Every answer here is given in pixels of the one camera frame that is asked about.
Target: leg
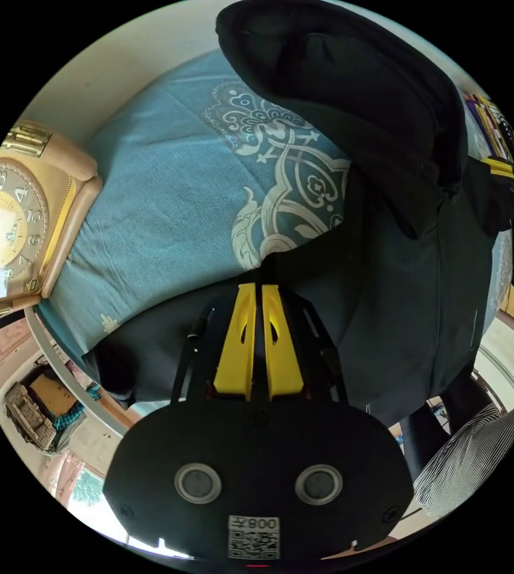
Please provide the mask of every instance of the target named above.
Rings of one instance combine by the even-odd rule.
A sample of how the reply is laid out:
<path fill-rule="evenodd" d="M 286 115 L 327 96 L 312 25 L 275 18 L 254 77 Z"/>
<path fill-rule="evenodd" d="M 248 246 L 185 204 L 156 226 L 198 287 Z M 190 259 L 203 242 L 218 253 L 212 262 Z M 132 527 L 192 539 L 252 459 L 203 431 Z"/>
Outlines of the leg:
<path fill-rule="evenodd" d="M 441 427 L 427 403 L 400 421 L 404 458 L 414 482 L 450 435 Z"/>
<path fill-rule="evenodd" d="M 470 375 L 458 377 L 441 393 L 440 398 L 452 435 L 483 408 L 492 404 L 484 389 Z"/>

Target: striped fabric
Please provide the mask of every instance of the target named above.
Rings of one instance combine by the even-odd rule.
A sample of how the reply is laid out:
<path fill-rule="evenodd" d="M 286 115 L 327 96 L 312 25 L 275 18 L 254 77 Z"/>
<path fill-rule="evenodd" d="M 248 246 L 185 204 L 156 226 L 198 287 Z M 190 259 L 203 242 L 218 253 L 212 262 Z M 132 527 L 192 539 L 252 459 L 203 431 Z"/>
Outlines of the striped fabric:
<path fill-rule="evenodd" d="M 466 501 L 490 476 L 514 442 L 514 409 L 500 416 L 492 404 L 442 447 L 414 482 L 415 500 L 432 517 Z"/>

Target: sticker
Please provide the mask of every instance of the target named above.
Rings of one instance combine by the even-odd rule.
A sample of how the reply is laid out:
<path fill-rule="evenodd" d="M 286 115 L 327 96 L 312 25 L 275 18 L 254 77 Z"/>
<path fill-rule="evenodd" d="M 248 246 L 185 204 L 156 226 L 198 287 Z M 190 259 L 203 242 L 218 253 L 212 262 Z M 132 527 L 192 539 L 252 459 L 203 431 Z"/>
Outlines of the sticker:
<path fill-rule="evenodd" d="M 230 516 L 228 556 L 242 560 L 278 560 L 281 557 L 279 519 Z"/>

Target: person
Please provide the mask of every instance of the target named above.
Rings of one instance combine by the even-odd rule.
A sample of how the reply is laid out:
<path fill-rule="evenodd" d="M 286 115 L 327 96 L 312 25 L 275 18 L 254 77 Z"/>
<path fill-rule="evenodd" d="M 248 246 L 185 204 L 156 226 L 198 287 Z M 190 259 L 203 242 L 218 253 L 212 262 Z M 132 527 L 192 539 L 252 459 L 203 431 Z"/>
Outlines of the person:
<path fill-rule="evenodd" d="M 514 442 L 514 409 L 501 416 L 469 367 L 440 398 L 450 434 L 428 403 L 400 421 L 415 499 L 438 518 L 465 502 Z"/>

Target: window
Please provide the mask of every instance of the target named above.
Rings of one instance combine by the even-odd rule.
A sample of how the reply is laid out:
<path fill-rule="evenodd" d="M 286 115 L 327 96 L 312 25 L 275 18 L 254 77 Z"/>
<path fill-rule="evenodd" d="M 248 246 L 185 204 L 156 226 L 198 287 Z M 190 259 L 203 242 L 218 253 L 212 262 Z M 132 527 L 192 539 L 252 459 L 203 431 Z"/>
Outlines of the window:
<path fill-rule="evenodd" d="M 159 546 L 153 548 L 129 536 L 103 496 L 103 480 L 87 469 L 81 471 L 75 483 L 67 510 L 96 532 L 117 542 L 163 556 L 190 558 L 187 554 L 167 548 L 162 539 L 159 539 Z"/>

